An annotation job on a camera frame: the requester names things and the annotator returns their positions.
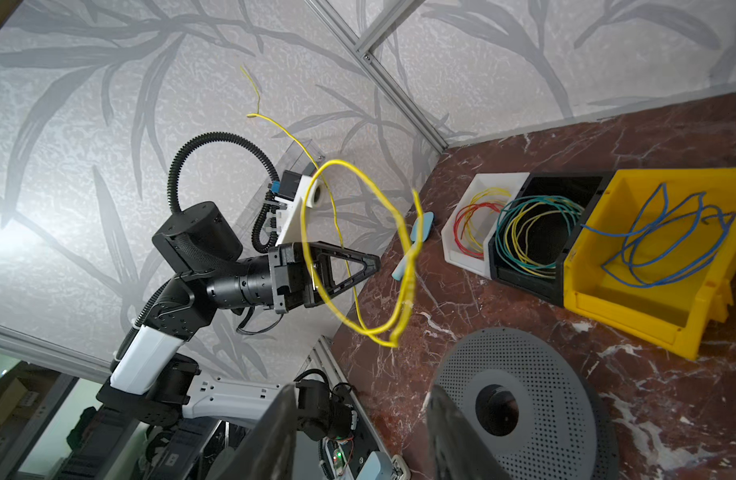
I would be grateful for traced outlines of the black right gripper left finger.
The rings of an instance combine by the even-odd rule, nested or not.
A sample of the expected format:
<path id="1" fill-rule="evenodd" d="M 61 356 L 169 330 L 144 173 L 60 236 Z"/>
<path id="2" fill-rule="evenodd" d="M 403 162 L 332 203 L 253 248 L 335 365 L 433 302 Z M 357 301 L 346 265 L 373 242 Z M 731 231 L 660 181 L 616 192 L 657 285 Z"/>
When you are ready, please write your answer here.
<path id="1" fill-rule="evenodd" d="M 286 385 L 240 447 L 207 479 L 291 479 L 296 446 L 296 396 Z"/>

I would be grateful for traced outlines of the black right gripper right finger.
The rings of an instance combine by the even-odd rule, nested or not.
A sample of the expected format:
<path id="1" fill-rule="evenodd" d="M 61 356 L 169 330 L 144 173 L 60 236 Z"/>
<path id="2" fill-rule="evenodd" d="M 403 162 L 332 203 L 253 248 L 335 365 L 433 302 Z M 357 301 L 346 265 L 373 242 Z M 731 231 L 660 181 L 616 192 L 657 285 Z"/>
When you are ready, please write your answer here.
<path id="1" fill-rule="evenodd" d="M 448 394 L 438 385 L 427 405 L 435 479 L 510 479 Z"/>

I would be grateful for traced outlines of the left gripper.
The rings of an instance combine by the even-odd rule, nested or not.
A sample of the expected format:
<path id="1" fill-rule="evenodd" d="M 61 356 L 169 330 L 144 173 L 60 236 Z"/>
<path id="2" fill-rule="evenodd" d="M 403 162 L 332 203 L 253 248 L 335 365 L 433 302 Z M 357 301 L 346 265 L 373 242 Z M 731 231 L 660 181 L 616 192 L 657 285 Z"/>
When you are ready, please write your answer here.
<path id="1" fill-rule="evenodd" d="M 377 255 L 359 252 L 325 242 L 312 242 L 310 249 L 314 272 L 323 290 L 333 299 L 358 286 L 381 268 Z M 300 306 L 311 307 L 314 299 L 313 282 L 303 255 L 303 244 L 286 243 L 268 252 L 272 281 L 272 307 L 285 314 Z M 334 265 L 345 268 L 347 277 L 338 280 Z"/>

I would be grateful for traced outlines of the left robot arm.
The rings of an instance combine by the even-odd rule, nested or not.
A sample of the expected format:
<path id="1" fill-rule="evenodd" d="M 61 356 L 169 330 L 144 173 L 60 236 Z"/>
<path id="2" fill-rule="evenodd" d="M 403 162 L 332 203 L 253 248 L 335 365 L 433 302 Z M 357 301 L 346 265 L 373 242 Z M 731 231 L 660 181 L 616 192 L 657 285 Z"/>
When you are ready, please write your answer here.
<path id="1" fill-rule="evenodd" d="M 173 277 L 147 301 L 115 352 L 110 378 L 98 392 L 106 407 L 148 425 L 169 427 L 182 419 L 210 417 L 245 425 L 260 421 L 279 393 L 276 384 L 242 382 L 203 370 L 181 347 L 211 324 L 220 310 L 249 319 L 256 308 L 283 316 L 313 308 L 376 274 L 380 260 L 325 242 L 281 244 L 275 235 L 243 246 L 218 207 L 179 202 L 179 179 L 188 157 L 210 143 L 230 143 L 254 155 L 270 179 L 286 182 L 251 141 L 228 132 L 189 140 L 168 173 L 168 220 L 153 238 Z"/>

